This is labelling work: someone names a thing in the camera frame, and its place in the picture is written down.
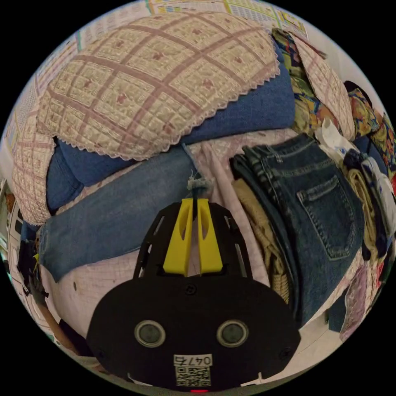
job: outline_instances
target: number label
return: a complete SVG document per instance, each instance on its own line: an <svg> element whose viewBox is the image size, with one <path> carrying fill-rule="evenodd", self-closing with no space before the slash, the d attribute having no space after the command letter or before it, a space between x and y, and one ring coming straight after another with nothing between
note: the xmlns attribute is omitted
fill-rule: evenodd
<svg viewBox="0 0 396 396"><path fill-rule="evenodd" d="M212 354L208 355L173 355L176 367L209 367L213 365Z"/></svg>

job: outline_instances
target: tan knit fabric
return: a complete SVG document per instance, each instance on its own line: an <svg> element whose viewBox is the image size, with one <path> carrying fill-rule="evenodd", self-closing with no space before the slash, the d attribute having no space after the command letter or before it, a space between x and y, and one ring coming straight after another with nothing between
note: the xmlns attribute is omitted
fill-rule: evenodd
<svg viewBox="0 0 396 396"><path fill-rule="evenodd" d="M289 302L289 284L271 223L256 196L243 179L233 182L236 195L248 214L253 232L263 252L264 264L269 276L271 289L283 300Z"/></svg>
<svg viewBox="0 0 396 396"><path fill-rule="evenodd" d="M375 246L375 241L377 239L377 229L375 227L375 212L364 176L359 170L350 169L346 174L346 178L363 205L364 243L368 250L370 250L371 255L374 258L378 258L378 250Z"/></svg>

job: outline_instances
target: white wall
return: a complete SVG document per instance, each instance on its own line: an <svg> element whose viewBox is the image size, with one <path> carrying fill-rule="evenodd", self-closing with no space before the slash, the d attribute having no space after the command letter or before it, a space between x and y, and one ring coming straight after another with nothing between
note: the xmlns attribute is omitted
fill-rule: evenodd
<svg viewBox="0 0 396 396"><path fill-rule="evenodd" d="M3 177L7 179L8 186L11 191L14 191L12 185L13 164L14 164L14 160L5 141L5 133L4 133L0 142L0 173Z"/></svg>

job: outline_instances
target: white cloth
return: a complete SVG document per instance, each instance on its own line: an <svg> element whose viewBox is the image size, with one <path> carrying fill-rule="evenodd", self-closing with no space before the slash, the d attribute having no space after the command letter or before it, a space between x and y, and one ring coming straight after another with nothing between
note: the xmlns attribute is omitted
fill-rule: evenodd
<svg viewBox="0 0 396 396"><path fill-rule="evenodd" d="M327 117L323 120L322 127L315 131L315 137L320 143L320 148L336 164L344 160L345 154L350 149L356 150L356 147L352 143L340 135L338 129Z"/></svg>

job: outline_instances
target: plaid quilted cloth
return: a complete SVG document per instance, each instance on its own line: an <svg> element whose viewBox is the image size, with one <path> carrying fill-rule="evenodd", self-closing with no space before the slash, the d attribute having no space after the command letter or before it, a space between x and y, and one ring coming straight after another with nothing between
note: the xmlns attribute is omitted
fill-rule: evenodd
<svg viewBox="0 0 396 396"><path fill-rule="evenodd" d="M73 58L44 93L38 130L89 152L145 160L279 73L257 22L223 12L151 15Z"/></svg>
<svg viewBox="0 0 396 396"><path fill-rule="evenodd" d="M18 136L12 170L12 183L24 219L33 225L45 223L51 214L47 207L47 171L55 150L54 140L37 133L38 103Z"/></svg>

